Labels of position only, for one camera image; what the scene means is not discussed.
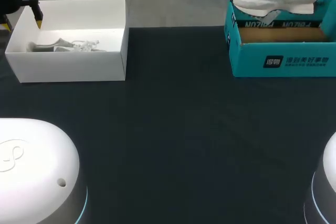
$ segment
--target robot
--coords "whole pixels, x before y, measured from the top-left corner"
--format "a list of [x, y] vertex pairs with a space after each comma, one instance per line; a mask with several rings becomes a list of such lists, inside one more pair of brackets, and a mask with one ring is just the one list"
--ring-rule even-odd
[[7, 30], [12, 31], [12, 26], [6, 16], [19, 10], [21, 6], [30, 6], [34, 13], [36, 24], [41, 28], [43, 13], [38, 6], [38, 0], [0, 0], [0, 24]]

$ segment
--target logo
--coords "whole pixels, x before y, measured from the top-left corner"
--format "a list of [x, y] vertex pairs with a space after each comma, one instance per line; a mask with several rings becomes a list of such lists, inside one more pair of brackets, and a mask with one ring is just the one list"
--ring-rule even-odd
[[231, 16], [231, 21], [232, 21], [232, 27], [235, 27], [235, 24], [236, 24], [236, 16], [235, 16], [235, 13], [232, 13], [232, 16]]
[[0, 173], [12, 170], [25, 153], [26, 141], [11, 139], [0, 143]]
[[282, 55], [267, 56], [264, 62], [264, 68], [279, 68], [283, 58]]
[[226, 38], [226, 47], [227, 50], [230, 50], [230, 44], [231, 44], [231, 37], [230, 37], [230, 33], [227, 33], [227, 38]]

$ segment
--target small hole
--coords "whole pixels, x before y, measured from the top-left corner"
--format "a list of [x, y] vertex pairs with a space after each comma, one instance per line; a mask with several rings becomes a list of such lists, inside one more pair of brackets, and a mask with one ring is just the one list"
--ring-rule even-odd
[[65, 182], [65, 180], [62, 179], [62, 178], [59, 178], [59, 179], [57, 180], [57, 184], [58, 184], [60, 187], [65, 187], [65, 186], [67, 185], [67, 183]]

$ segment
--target shoe sole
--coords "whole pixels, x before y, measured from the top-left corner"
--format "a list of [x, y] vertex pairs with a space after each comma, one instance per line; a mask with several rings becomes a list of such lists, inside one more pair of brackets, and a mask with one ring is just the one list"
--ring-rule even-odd
[[287, 5], [287, 6], [284, 6], [283, 8], [273, 8], [273, 9], [266, 9], [266, 10], [246, 9], [246, 8], [243, 8], [237, 5], [235, 6], [243, 13], [252, 15], [254, 17], [265, 17], [267, 16], [267, 14], [275, 10], [286, 10], [294, 14], [313, 14], [314, 13], [314, 3], [301, 4], [301, 5]]

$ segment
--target yellow part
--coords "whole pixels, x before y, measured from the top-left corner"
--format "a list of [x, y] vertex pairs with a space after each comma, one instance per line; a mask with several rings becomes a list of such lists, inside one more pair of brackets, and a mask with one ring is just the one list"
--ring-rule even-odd
[[37, 24], [38, 28], [41, 29], [41, 26], [42, 26], [42, 20], [37, 20], [37, 21], [36, 21], [36, 24]]
[[3, 27], [5, 27], [8, 31], [12, 31], [7, 23], [1, 24]]

